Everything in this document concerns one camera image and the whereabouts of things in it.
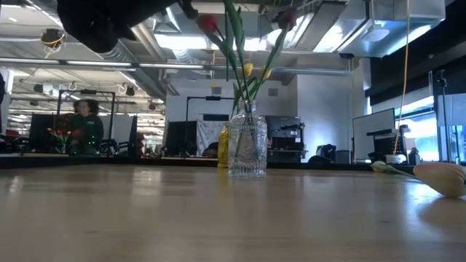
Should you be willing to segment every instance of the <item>wooden table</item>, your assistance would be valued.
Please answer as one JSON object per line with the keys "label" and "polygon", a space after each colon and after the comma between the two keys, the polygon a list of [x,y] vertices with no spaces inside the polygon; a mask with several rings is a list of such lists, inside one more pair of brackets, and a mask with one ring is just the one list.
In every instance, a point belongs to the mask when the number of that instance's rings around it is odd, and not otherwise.
{"label": "wooden table", "polygon": [[370,172],[0,170],[0,261],[466,261],[466,201]]}

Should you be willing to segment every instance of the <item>person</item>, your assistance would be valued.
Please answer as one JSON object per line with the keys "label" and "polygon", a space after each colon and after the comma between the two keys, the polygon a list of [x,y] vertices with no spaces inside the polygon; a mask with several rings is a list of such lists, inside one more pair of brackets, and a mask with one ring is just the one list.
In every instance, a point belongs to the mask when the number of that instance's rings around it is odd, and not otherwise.
{"label": "person", "polygon": [[86,99],[74,103],[76,115],[71,119],[71,145],[81,154],[94,154],[103,138],[103,124],[98,117],[98,102]]}

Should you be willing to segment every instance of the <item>ceiling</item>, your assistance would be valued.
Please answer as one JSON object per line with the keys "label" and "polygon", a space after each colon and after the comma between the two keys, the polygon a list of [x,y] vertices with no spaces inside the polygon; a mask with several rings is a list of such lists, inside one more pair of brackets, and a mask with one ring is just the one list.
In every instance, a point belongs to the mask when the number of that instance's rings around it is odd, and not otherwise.
{"label": "ceiling", "polygon": [[[374,0],[378,4],[393,3],[393,0]],[[355,53],[357,56],[370,56],[368,50],[376,49],[381,53],[377,46],[371,46],[371,49],[365,48],[361,40],[353,41],[348,45],[348,49],[340,47],[323,53],[316,53],[315,50],[322,45],[328,34],[335,31],[338,26],[344,29],[348,38],[352,34],[357,35],[356,39],[361,37],[367,28],[371,25],[368,21],[366,3],[361,0],[236,0],[237,7],[243,9],[243,22],[248,24],[247,37],[257,38],[258,43],[267,41],[266,49],[262,51],[245,52],[245,60],[252,63],[256,68],[265,64],[272,48],[273,41],[268,37],[274,33],[275,25],[270,20],[280,11],[293,5],[299,9],[299,17],[303,17],[301,23],[287,35],[287,46],[283,50],[280,59],[276,61],[275,66],[288,69],[282,73],[272,74],[272,79],[281,80],[283,84],[288,84],[297,73],[294,69],[299,69],[300,74],[315,74],[316,71],[332,71],[333,74],[346,74],[349,70],[347,60],[340,57],[339,52],[347,50]],[[263,15],[258,15],[259,4],[265,4]],[[219,0],[194,0],[194,7],[200,13],[214,13],[218,16],[219,26],[223,21],[222,3]],[[179,36],[202,36],[196,28],[195,23],[187,20],[177,5],[170,7],[173,11],[175,21],[180,25]],[[108,54],[96,54],[90,51],[83,44],[80,44],[71,36],[65,35],[64,41],[59,49],[50,49],[44,46],[39,38],[48,28],[56,28],[61,31],[60,21],[56,14],[55,0],[3,0],[0,14],[0,57],[13,58],[35,58],[35,59],[54,59],[54,60],[78,60],[78,61],[118,61],[130,63],[154,63],[170,62],[186,64],[185,60],[174,55],[171,48],[163,48],[163,43],[157,41],[155,34],[164,34],[153,31],[155,17],[148,19],[133,28],[133,32],[138,37],[137,41],[128,41],[122,39],[116,49]],[[339,39],[330,40],[341,41],[336,47],[345,43],[346,39],[340,36]],[[206,42],[206,48],[187,49],[189,61],[200,64],[225,65],[224,56],[218,51],[212,49],[211,43]],[[128,71],[118,71],[118,68],[96,68],[93,67],[76,67],[69,65],[26,65],[26,64],[7,64],[7,67],[15,72],[15,84],[12,91],[11,108],[17,109],[19,114],[30,113],[28,111],[54,111],[57,108],[56,95],[51,93],[35,93],[33,87],[35,84],[52,84],[55,90],[67,90],[69,87],[81,89],[91,89],[97,91],[115,92],[117,104],[115,110],[119,113],[144,113],[147,117],[142,122],[150,119],[158,119],[158,122],[165,123],[165,107],[162,104],[166,95],[179,95],[176,87],[170,85],[170,80],[174,78],[185,79],[224,79],[225,71],[214,71],[207,74],[199,74],[199,71],[189,71],[185,69],[165,71],[157,68],[136,68]],[[124,90],[126,86],[135,87],[133,97],[126,96]],[[109,109],[106,103],[108,98],[96,98],[102,102],[102,112]],[[39,102],[37,106],[30,106],[30,101]],[[157,102],[155,111],[149,110],[149,103]],[[63,110],[71,110],[69,101],[64,103]],[[163,123],[156,124],[157,128],[146,129],[147,132],[159,132]]]}

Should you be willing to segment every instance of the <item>hanging cable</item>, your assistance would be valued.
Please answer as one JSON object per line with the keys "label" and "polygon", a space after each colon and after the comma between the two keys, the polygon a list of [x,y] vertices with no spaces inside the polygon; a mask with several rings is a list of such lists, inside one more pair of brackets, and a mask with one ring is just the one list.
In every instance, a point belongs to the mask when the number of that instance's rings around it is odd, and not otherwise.
{"label": "hanging cable", "polygon": [[396,151],[398,149],[398,140],[400,139],[401,116],[403,115],[403,105],[405,103],[406,85],[408,83],[409,31],[410,31],[410,28],[411,28],[411,9],[412,9],[412,7],[413,7],[413,0],[409,0],[408,25],[406,26],[406,49],[405,49],[405,69],[404,69],[404,80],[403,80],[403,93],[401,95],[400,116],[398,118],[398,131],[396,133],[395,147],[393,149],[393,155],[396,155]]}

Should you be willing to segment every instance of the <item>red tulip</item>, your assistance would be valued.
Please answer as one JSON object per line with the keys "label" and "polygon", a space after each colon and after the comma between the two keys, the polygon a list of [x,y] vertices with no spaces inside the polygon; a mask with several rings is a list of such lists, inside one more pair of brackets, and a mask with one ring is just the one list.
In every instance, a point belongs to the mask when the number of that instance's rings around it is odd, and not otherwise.
{"label": "red tulip", "polygon": [[217,18],[213,15],[201,15],[196,19],[197,26],[203,32],[215,33],[217,31]]}
{"label": "red tulip", "polygon": [[292,7],[289,8],[278,17],[278,27],[282,30],[284,30],[288,25],[288,30],[290,31],[293,29],[293,27],[296,26],[296,14],[297,14],[296,8]]}

